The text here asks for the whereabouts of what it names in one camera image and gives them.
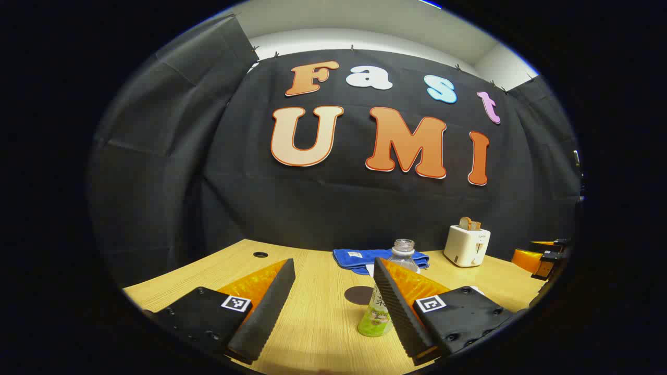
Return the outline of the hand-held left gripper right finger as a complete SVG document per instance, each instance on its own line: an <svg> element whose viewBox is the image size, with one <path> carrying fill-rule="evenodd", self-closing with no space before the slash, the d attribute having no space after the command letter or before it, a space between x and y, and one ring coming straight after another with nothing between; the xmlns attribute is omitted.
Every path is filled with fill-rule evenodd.
<svg viewBox="0 0 667 375"><path fill-rule="evenodd" d="M375 259L373 278L414 365L460 357L514 320L471 286L450 289L387 259Z"/></svg>

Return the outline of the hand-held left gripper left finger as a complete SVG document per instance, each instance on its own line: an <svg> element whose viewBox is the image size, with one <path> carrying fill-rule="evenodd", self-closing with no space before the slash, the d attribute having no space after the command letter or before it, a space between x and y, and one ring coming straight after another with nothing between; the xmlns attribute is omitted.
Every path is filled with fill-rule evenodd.
<svg viewBox="0 0 667 375"><path fill-rule="evenodd" d="M144 314L198 351L251 365L273 332L294 281L294 261L283 259L218 290L196 287Z"/></svg>

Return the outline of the clear water bottle green label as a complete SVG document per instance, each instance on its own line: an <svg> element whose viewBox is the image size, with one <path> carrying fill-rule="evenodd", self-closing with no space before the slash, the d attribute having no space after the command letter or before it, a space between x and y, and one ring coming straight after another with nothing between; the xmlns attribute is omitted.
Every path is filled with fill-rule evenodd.
<svg viewBox="0 0 667 375"><path fill-rule="evenodd" d="M391 248L391 254L386 260L396 263L414 273L420 273L419 266L412 258L415 253L414 245L413 240L405 238L395 240ZM379 288L377 285L374 285L367 310L362 316L360 323L358 323L357 330L361 335L373 338L386 334L391 328L390 313L388 313L388 308Z"/></svg>

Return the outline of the dark round coaster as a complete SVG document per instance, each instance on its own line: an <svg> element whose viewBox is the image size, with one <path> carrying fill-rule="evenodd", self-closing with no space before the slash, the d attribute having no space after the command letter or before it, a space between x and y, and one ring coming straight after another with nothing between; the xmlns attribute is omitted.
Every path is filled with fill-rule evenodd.
<svg viewBox="0 0 667 375"><path fill-rule="evenodd" d="M372 299L373 291L373 287L353 286L344 291L344 297L350 303L367 306Z"/></svg>

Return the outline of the cream toaster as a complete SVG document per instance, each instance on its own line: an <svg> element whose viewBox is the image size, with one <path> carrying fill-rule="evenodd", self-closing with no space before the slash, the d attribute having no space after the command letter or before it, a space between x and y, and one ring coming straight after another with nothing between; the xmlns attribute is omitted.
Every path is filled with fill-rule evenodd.
<svg viewBox="0 0 667 375"><path fill-rule="evenodd" d="M465 230L459 226L450 226L444 256L462 268L477 267L482 264L490 242L488 230Z"/></svg>

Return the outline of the folded blue towel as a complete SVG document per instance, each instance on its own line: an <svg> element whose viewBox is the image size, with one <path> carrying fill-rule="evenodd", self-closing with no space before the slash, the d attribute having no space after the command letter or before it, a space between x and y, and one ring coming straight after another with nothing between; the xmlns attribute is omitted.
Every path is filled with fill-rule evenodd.
<svg viewBox="0 0 667 375"><path fill-rule="evenodd" d="M373 273L369 269L376 263L377 258L396 263L417 273L419 269L429 267L429 256L414 249L334 249L333 258L343 269L370 276Z"/></svg>

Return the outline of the black backdrop cloth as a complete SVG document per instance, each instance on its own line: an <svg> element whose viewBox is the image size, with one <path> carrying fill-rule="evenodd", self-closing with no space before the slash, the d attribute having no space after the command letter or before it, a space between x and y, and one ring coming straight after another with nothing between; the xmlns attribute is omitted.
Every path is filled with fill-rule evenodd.
<svg viewBox="0 0 667 375"><path fill-rule="evenodd" d="M233 15L153 53L93 135L88 200L121 287L242 239L441 250L470 216L510 259L570 238L578 142L538 77L508 93L403 53L259 59Z"/></svg>

